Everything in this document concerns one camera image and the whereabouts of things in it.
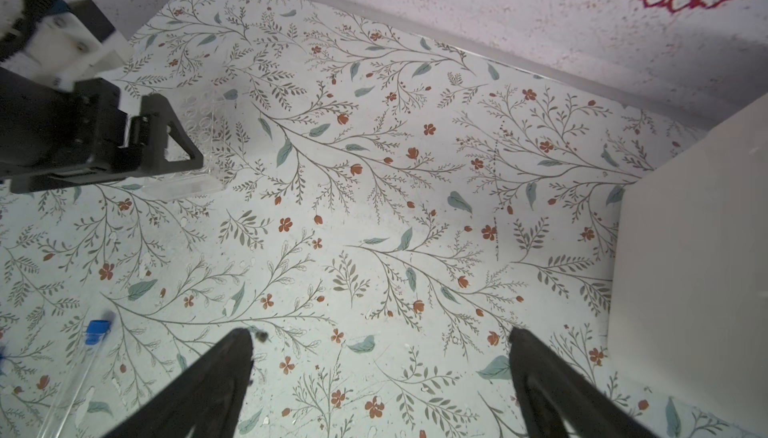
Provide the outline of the blue-capped test tube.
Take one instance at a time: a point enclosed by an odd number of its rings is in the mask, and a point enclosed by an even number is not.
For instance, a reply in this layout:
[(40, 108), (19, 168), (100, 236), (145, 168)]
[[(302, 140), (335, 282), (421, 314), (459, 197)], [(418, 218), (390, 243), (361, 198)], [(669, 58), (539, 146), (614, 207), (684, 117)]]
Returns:
[(50, 406), (41, 428), (38, 438), (61, 437), (66, 421), (74, 407), (86, 379), (99, 356), (103, 342), (111, 328), (108, 319), (91, 320), (79, 343), (79, 348), (74, 354), (70, 369), (65, 376), (61, 389), (57, 392)]

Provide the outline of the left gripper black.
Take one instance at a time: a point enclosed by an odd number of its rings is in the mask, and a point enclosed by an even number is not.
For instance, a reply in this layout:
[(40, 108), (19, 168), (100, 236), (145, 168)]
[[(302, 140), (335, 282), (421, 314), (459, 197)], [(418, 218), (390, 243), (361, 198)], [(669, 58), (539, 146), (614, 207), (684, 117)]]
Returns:
[[(119, 108), (120, 89), (94, 78), (70, 92), (1, 71), (1, 181), (14, 194), (72, 188), (199, 170), (202, 152), (186, 134), (169, 100), (141, 98), (131, 119)], [(186, 159), (166, 156), (173, 142)]]

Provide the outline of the clear acrylic tube rack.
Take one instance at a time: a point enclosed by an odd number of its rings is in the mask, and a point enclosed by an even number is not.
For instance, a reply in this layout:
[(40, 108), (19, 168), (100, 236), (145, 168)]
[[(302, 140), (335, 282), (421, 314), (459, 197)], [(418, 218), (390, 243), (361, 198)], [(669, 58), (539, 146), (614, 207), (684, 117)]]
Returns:
[(164, 159), (185, 168), (147, 178), (143, 194), (173, 201), (224, 190), (225, 173), (215, 148), (223, 143), (216, 134), (228, 124), (226, 99), (211, 85), (166, 90), (162, 95), (168, 99), (180, 123), (179, 129), (187, 138), (185, 143), (169, 138)]

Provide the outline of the white plastic storage bin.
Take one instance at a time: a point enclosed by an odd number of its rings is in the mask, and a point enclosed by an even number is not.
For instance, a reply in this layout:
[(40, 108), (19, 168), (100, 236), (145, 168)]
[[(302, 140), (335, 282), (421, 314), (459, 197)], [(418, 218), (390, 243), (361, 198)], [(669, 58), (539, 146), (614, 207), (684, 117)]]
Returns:
[(631, 379), (767, 432), (767, 101), (631, 185), (607, 348)]

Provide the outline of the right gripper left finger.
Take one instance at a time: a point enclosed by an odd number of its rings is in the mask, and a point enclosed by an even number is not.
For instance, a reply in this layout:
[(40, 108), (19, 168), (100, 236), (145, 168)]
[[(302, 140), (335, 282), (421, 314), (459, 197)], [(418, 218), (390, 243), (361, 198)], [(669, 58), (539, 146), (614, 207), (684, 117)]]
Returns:
[(107, 435), (232, 437), (251, 385), (253, 339), (236, 328)]

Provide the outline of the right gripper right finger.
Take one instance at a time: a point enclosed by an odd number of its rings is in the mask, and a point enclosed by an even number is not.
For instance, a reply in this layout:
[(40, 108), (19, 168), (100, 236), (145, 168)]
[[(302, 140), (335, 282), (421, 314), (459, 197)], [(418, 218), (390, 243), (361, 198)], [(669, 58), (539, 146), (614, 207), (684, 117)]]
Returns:
[(532, 332), (509, 336), (510, 373), (531, 437), (651, 437)]

